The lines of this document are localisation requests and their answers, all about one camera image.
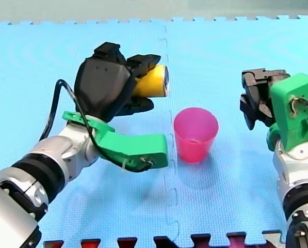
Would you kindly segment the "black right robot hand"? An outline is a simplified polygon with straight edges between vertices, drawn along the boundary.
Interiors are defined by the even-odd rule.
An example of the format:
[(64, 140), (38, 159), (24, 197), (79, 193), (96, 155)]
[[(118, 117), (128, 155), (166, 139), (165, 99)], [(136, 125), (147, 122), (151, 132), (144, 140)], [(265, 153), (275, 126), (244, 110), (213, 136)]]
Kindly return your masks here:
[(285, 70), (259, 68), (242, 71), (241, 83), (245, 93), (240, 96), (240, 110), (249, 130), (254, 129), (257, 120), (267, 127), (275, 123), (270, 89), (288, 77), (290, 75)]

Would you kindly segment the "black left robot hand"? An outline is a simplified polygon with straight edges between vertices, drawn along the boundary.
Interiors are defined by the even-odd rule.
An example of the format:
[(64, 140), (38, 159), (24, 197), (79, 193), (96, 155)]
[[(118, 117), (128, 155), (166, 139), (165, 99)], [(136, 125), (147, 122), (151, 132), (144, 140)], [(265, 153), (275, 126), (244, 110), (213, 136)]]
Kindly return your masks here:
[(79, 102), (76, 111), (110, 122), (116, 116), (152, 110), (152, 100), (136, 95), (134, 90), (160, 59), (156, 54), (125, 58), (119, 44), (104, 42), (78, 69), (74, 83)]

